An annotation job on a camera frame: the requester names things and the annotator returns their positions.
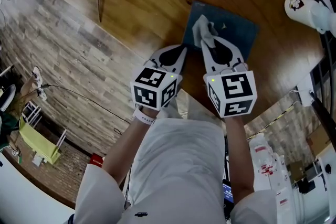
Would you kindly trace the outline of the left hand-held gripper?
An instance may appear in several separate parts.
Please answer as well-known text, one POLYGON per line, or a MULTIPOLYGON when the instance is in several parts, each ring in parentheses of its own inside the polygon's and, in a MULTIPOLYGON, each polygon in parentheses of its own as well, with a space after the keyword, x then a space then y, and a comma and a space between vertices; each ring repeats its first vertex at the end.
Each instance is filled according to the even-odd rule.
POLYGON ((186 54, 185 45, 167 46, 136 67, 130 82, 133 102, 156 111, 167 106, 180 89, 186 54))

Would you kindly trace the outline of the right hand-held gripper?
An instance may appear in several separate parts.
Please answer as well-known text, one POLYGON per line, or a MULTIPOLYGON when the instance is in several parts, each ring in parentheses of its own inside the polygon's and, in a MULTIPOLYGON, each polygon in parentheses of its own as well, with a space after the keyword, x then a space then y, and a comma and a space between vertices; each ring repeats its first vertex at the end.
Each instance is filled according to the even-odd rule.
POLYGON ((208 97, 220 118, 250 114, 257 100, 253 71, 241 63, 244 58, 237 46, 221 37, 214 37, 214 44, 210 48, 201 41, 208 97))

